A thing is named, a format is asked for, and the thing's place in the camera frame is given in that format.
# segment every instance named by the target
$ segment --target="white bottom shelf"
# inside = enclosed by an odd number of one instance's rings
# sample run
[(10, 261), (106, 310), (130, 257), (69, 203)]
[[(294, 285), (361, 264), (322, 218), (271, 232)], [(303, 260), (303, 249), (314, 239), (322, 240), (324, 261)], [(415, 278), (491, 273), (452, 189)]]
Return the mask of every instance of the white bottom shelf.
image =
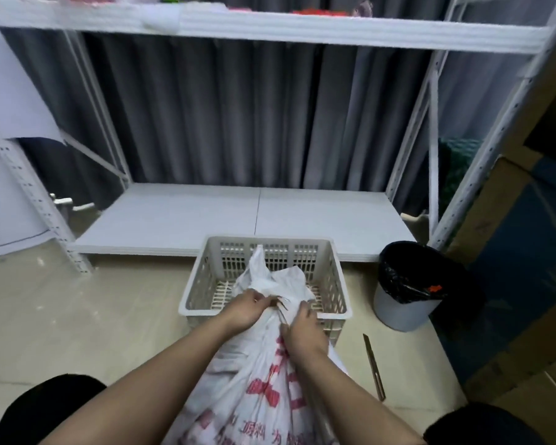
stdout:
[(133, 184), (69, 247), (196, 256), (207, 235), (328, 238), (342, 261), (376, 261), (414, 240), (383, 193)]

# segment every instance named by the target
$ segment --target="gray curtain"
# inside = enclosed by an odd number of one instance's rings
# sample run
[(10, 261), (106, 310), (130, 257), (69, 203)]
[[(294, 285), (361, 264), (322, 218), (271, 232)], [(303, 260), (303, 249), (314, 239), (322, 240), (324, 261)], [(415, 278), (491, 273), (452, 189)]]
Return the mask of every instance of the gray curtain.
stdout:
[[(359, 2), (212, 1), (272, 12), (350, 12)], [(374, 16), (412, 19), (440, 19), (448, 3), (371, 1)], [(554, 2), (485, 3), (470, 7), (467, 20), (543, 24)], [(111, 161), (62, 33), (5, 35), (59, 125)], [(381, 192), (430, 57), (423, 50), (339, 45), (84, 37), (133, 177), (150, 183)], [(483, 136), (522, 63), (522, 57), (452, 53), (440, 84), (442, 134)], [(417, 176), (424, 139), (421, 134), (410, 157), (395, 200), (399, 210), (410, 189), (423, 185)], [(62, 196), (92, 199), (104, 208), (119, 195), (118, 179), (55, 145), (27, 149), (44, 178), (66, 192)]]

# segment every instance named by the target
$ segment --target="person's left arm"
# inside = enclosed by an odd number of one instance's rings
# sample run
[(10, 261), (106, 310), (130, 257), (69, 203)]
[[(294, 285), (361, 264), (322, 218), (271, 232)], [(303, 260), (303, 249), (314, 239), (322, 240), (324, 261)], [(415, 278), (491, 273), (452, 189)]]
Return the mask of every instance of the person's left arm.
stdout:
[(160, 444), (208, 363), (270, 306), (253, 290), (82, 406), (41, 445)]

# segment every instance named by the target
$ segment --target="white bag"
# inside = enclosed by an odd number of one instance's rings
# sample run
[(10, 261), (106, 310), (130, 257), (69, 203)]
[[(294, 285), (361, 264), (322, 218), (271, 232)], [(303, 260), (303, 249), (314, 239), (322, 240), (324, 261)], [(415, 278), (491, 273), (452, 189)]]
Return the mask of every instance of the white bag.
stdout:
[[(220, 348), (163, 445), (337, 444), (322, 406), (303, 396), (280, 336), (280, 324), (290, 324), (300, 302), (314, 298), (305, 274), (298, 267), (270, 272), (258, 246), (233, 296), (247, 288), (278, 295), (284, 306), (266, 309), (252, 328)], [(331, 344), (329, 356), (344, 370)]]

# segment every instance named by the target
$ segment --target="person's right arm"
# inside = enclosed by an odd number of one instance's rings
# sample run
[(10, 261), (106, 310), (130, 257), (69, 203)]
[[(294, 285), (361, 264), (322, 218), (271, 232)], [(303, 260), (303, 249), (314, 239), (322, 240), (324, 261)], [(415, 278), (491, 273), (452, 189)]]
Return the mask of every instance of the person's right arm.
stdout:
[(303, 302), (297, 318), (280, 332), (297, 370), (311, 381), (326, 406), (340, 445), (421, 445), (403, 420), (356, 384), (327, 356), (328, 339), (317, 314)]

